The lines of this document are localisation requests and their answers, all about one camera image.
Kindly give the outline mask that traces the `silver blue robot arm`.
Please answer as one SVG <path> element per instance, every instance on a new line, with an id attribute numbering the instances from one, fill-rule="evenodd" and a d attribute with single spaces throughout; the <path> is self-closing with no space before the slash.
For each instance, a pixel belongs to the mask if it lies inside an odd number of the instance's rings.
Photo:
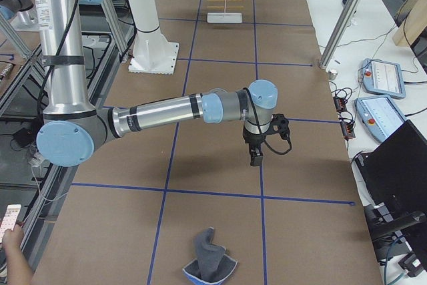
<path id="1" fill-rule="evenodd" d="M 198 118 L 206 123 L 242 121 L 252 166 L 262 163 L 261 146 L 269 135 L 289 140 L 287 119 L 274 113 L 277 87 L 267 80 L 233 92 L 217 89 L 125 109 L 96 108 L 87 92 L 78 3 L 35 0 L 46 72 L 42 92 L 49 98 L 36 144 L 52 164 L 77 166 L 127 133 Z"/>

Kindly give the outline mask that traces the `person hand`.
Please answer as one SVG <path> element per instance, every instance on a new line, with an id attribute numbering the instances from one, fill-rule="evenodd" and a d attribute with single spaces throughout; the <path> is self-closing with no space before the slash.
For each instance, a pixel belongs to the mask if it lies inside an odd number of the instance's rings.
<path id="1" fill-rule="evenodd" d="M 8 259 L 14 258 L 21 253 L 21 243 L 24 231 L 19 224 L 15 224 L 13 229 L 7 229 L 3 235 L 2 247 Z"/>

